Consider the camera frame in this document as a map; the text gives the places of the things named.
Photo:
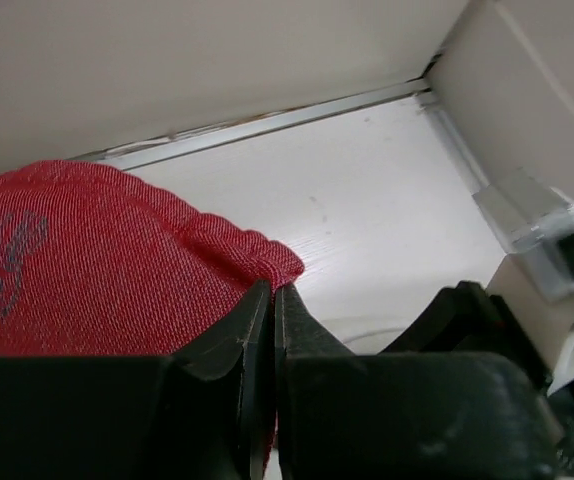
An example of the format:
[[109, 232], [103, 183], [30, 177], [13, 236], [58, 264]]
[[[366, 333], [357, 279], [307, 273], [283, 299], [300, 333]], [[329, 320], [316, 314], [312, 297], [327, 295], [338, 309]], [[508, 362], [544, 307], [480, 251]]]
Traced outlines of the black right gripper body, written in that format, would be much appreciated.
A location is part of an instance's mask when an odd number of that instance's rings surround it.
[[[574, 233], [554, 244], [574, 280]], [[483, 351], [518, 365], [547, 397], [563, 429], [561, 473], [574, 478], [574, 293], [545, 300], [507, 258], [495, 284], [461, 281], [441, 289], [385, 347], [387, 353]]]

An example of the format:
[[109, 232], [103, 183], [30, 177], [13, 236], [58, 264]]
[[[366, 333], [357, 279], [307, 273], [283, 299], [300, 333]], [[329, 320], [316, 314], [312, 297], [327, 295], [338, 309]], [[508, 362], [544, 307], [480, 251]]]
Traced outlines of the red patterned pillowcase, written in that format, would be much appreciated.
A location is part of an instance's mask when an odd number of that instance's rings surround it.
[[117, 169], [0, 175], [0, 479], [190, 479], [174, 355], [257, 281], [304, 270], [285, 245]]

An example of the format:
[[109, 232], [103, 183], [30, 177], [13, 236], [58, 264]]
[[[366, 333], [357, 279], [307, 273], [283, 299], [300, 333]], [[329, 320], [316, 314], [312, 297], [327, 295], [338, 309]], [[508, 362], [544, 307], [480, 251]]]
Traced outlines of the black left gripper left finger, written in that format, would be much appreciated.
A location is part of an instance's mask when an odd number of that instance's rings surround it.
[[261, 479], [273, 437], [271, 287], [179, 350], [173, 440], [190, 479]]

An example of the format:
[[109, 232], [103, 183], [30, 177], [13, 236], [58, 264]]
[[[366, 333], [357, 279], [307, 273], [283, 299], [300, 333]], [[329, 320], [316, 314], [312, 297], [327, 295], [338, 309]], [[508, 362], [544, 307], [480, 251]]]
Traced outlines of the aluminium right side rail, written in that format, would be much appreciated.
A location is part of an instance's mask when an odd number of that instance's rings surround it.
[[471, 193], [488, 186], [486, 174], [438, 96], [427, 89], [417, 94], [416, 99], [421, 112], [428, 117], [432, 128], [451, 152], [456, 168]]

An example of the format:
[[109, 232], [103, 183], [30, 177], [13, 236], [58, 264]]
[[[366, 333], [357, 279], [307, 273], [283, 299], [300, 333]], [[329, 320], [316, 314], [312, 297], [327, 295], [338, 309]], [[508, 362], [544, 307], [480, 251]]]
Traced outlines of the aluminium rail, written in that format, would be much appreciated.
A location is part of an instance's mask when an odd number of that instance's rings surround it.
[[396, 101], [428, 89], [427, 81], [418, 78], [387, 88], [322, 103], [264, 113], [237, 121], [221, 122], [132, 142], [79, 155], [75, 159], [111, 166], [121, 171], [130, 171], [222, 145]]
[[471, 193], [488, 186], [486, 174], [438, 96], [427, 89], [417, 94], [416, 99], [421, 112], [428, 117], [432, 128], [451, 152], [456, 168]]

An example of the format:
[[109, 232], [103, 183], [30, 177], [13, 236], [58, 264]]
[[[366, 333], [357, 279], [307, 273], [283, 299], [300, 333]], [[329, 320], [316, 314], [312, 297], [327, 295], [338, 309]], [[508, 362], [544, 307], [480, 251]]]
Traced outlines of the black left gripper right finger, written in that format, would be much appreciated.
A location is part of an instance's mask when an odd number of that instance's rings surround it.
[[351, 356], [352, 352], [307, 310], [293, 283], [279, 288], [274, 301], [276, 444], [283, 479], [292, 479], [291, 413], [287, 360], [297, 356]]

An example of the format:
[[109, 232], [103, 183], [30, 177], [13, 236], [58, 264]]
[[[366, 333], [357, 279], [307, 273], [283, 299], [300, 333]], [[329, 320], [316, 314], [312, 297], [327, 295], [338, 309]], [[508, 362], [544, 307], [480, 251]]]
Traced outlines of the aluminium back rail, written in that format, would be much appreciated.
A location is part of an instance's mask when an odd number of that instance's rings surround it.
[[79, 155], [75, 159], [111, 166], [121, 171], [130, 171], [222, 145], [396, 101], [428, 89], [427, 81], [418, 78], [387, 88], [322, 103], [264, 113], [237, 121], [221, 122], [132, 142]]

